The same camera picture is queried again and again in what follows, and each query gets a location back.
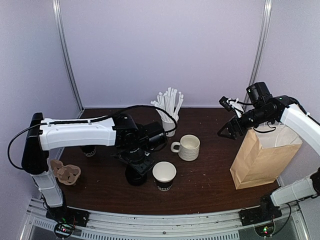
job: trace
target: white cup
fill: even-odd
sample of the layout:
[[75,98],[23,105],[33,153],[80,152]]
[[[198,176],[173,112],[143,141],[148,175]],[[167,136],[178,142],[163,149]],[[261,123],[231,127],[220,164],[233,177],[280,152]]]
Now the white cup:
[[[162,118],[161,118],[161,120],[162,120],[162,127],[163,127],[164,131],[169,131],[175,127],[175,123],[173,121],[171,121],[171,120],[166,121]],[[166,136],[173,137],[175,135],[175,133],[176,133],[176,130],[166,133]]]
[[171,189],[177,170],[172,163],[161,161],[154,165],[152,174],[158,189],[161,191],[168,191]]
[[196,160],[199,156],[200,140],[194,135],[184,135],[180,142],[174,141],[171,144],[171,151],[178,153],[179,157],[185,161]]

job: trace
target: cup of straws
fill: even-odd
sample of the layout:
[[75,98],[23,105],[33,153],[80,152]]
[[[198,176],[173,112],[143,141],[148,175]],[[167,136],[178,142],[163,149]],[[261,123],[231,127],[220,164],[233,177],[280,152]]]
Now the cup of straws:
[[[168,87],[168,91],[165,91],[165,93],[159,92],[159,94],[156,96],[157,101],[151,101],[151,104],[155,107],[161,108],[165,110],[176,122],[179,120],[179,110],[182,106],[182,103],[184,101],[184,95],[177,89],[174,89],[172,87]],[[172,130],[175,127],[175,123],[170,117],[168,117],[164,112],[157,110],[161,120],[162,120],[162,127],[164,131]],[[176,130],[167,132],[167,137],[172,137],[176,133]]]

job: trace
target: wood grain surface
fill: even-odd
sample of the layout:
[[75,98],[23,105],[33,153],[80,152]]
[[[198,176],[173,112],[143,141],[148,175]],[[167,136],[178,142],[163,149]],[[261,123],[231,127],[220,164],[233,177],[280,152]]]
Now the wood grain surface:
[[[83,118],[100,117],[116,109],[86,109]],[[161,121],[153,109],[138,108],[128,111],[136,123]],[[232,117],[222,108],[182,108],[178,129],[168,139],[168,145],[153,153],[156,161],[175,165],[177,175],[171,190],[157,189],[152,172],[142,186],[131,186],[125,178],[126,165],[110,155],[115,148],[98,146],[95,156],[87,158],[79,147],[66,148],[61,161],[81,168],[75,186],[59,184],[71,207],[124,214],[195,214],[211,213],[256,206],[260,197],[278,188],[277,182],[236,190],[230,167],[243,137],[231,140],[217,136],[217,131]],[[170,145],[186,134],[200,139],[198,159],[186,162]]]

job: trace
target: white wall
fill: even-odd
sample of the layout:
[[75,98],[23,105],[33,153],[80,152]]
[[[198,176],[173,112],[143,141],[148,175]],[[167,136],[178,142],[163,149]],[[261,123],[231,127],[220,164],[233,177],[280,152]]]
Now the white wall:
[[[35,112],[57,119],[78,114],[51,0],[0,0],[0,56],[0,238],[13,240],[38,190],[27,173],[9,164],[10,139],[29,126]],[[25,135],[11,149],[17,165],[24,140]]]
[[[320,120],[320,1],[274,0],[258,81],[274,96],[295,97]],[[320,167],[320,158],[307,144],[281,174],[290,184]],[[319,239],[320,199],[301,204],[313,240]]]
[[244,99],[263,0],[68,0],[60,5],[85,107],[150,104],[168,87],[184,93],[184,106],[218,107],[222,94]]

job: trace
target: brown paper bag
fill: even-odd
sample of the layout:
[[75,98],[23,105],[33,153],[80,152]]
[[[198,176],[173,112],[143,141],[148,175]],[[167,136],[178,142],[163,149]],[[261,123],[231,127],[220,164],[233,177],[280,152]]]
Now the brown paper bag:
[[[260,126],[259,131],[268,131]],[[249,129],[230,168],[236,189],[273,183],[299,150],[302,140],[289,127],[258,133]]]

